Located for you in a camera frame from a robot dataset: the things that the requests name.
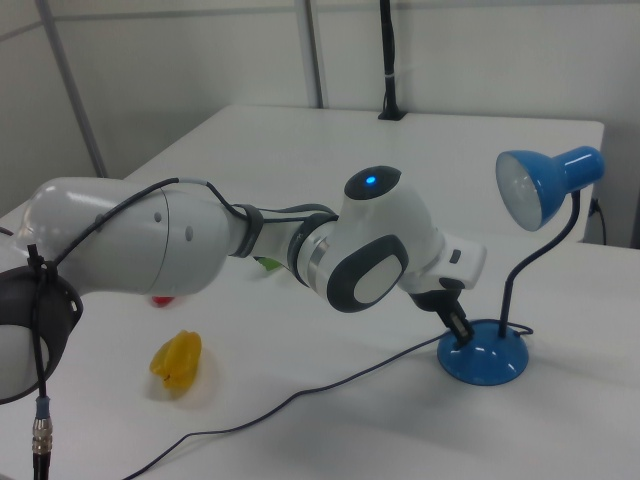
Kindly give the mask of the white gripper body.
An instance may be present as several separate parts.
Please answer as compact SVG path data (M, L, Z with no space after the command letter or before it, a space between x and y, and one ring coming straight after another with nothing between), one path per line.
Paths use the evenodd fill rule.
M482 272L486 248L443 233L443 247L424 274L424 290L472 289Z

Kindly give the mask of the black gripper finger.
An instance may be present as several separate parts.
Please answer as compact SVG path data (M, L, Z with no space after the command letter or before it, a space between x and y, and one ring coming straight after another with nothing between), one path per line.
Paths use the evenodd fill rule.
M417 308L427 312L437 312L442 308L443 291L430 290L413 295L413 302Z
M456 339L457 346L465 346L473 339L473 327L459 303L460 290L436 292L435 311Z

